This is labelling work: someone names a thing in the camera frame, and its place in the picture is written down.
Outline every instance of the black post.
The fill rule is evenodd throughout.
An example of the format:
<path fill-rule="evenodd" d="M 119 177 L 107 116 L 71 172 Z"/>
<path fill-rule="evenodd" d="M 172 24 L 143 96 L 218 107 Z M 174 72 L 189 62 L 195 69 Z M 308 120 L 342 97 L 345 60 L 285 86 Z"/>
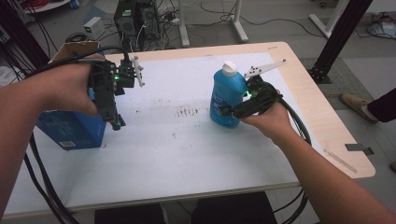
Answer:
<path fill-rule="evenodd" d="M 0 25 L 35 68 L 50 61 L 8 0 L 0 0 Z"/>
<path fill-rule="evenodd" d="M 332 64 L 372 2 L 373 0 L 349 0 L 314 67 L 308 69 L 309 75 L 316 83 L 320 83 L 327 77 Z"/>

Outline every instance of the floor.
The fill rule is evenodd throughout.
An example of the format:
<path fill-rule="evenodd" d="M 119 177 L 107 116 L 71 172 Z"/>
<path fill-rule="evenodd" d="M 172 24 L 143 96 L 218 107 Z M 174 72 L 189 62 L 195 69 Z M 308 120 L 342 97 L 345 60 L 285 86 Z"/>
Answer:
<path fill-rule="evenodd" d="M 210 24 L 219 21 L 222 13 L 204 11 L 197 4 L 198 0 L 186 1 L 186 23 L 192 48 L 239 44 L 236 33 L 231 24 L 227 22 L 203 26 L 197 24 Z M 202 6 L 210 11 L 228 12 L 233 7 L 234 1 L 203 1 Z M 101 40 L 103 46 L 118 45 L 120 39 L 117 35 L 111 35 L 116 29 L 110 24 L 114 8 L 110 1 L 84 0 L 80 1 L 80 8 L 71 9 L 68 5 L 53 9 L 51 12 L 42 13 L 41 18 L 45 27 L 59 48 L 64 40 L 75 32 L 83 32 L 82 25 L 92 16 L 104 18 L 104 23 L 109 27 Z M 332 15 L 337 1 L 327 1 L 326 8 L 319 7 L 319 1 L 308 0 L 246 0 L 244 1 L 241 15 L 243 27 L 249 38 L 249 43 L 284 41 L 288 43 L 299 58 L 316 58 L 326 44 L 327 39 L 317 37 L 320 30 L 308 19 L 309 14 L 316 14 L 326 22 Z M 172 9 L 169 0 L 163 1 L 160 12 L 167 7 Z M 344 62 L 353 74 L 361 81 L 368 92 L 374 98 L 396 87 L 396 42 L 392 39 L 367 37 L 365 29 L 370 24 L 371 14 L 366 14 L 357 27 L 357 32 L 347 41 L 340 53 Z M 253 25 L 268 21 L 263 25 Z M 47 50 L 47 44 L 37 28 L 36 23 L 28 24 L 29 30 Z M 182 48 L 179 33 L 176 27 L 168 31 L 169 45 L 174 48 Z M 50 47 L 53 56 L 55 49 Z M 336 110 L 336 113 L 345 123 L 349 131 L 358 143 L 370 147 L 374 155 L 369 156 L 376 169 L 376 175 L 371 178 L 358 179 L 357 181 L 368 189 L 374 196 L 396 213 L 396 174 L 389 169 L 389 163 L 396 161 L 396 120 L 388 123 L 370 124 L 357 116 L 349 109 Z M 279 189 L 267 191 L 268 198 L 274 209 L 291 201 L 297 195 L 299 189 Z M 196 201 L 164 203 L 163 208 L 168 213 L 169 223 L 188 223 L 190 215 L 185 211 L 192 211 Z M 296 209 L 291 206 L 276 213 L 278 223 L 286 220 Z M 76 214 L 81 223 L 93 223 L 93 211 Z M 34 217 L 20 220 L 3 220 L 2 223 L 56 223 L 51 216 Z M 318 223 L 318 217 L 310 205 L 308 205 L 295 223 Z"/>

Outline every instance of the bottle cap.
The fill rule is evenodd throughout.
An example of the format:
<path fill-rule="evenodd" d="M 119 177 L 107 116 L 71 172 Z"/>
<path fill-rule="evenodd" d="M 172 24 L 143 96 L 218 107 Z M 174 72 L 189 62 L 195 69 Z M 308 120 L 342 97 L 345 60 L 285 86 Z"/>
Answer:
<path fill-rule="evenodd" d="M 236 65 L 231 62 L 231 61 L 225 61 L 224 65 L 222 67 L 222 73 L 226 77 L 233 77 L 235 76 L 236 72 L 238 71 L 238 68 Z"/>

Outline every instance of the bottle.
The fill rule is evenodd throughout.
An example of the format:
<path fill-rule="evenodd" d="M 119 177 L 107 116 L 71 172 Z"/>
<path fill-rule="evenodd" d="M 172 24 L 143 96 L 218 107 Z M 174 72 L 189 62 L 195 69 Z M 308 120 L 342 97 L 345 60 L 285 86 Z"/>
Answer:
<path fill-rule="evenodd" d="M 224 62 L 222 69 L 213 76 L 213 79 L 215 83 L 210 101 L 210 118 L 223 127 L 235 128 L 239 124 L 239 119 L 222 116 L 219 106 L 235 106 L 242 103 L 247 91 L 246 81 L 238 73 L 236 65 L 230 61 Z"/>

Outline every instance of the person's right hand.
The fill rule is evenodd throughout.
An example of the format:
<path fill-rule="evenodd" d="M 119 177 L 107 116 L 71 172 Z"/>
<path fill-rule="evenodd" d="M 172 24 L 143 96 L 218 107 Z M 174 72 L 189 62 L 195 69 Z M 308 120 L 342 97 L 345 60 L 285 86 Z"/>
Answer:
<path fill-rule="evenodd" d="M 289 114 L 279 102 L 275 102 L 265 113 L 240 119 L 242 122 L 258 128 L 265 136 L 279 144 L 282 138 L 297 134 L 291 127 Z"/>

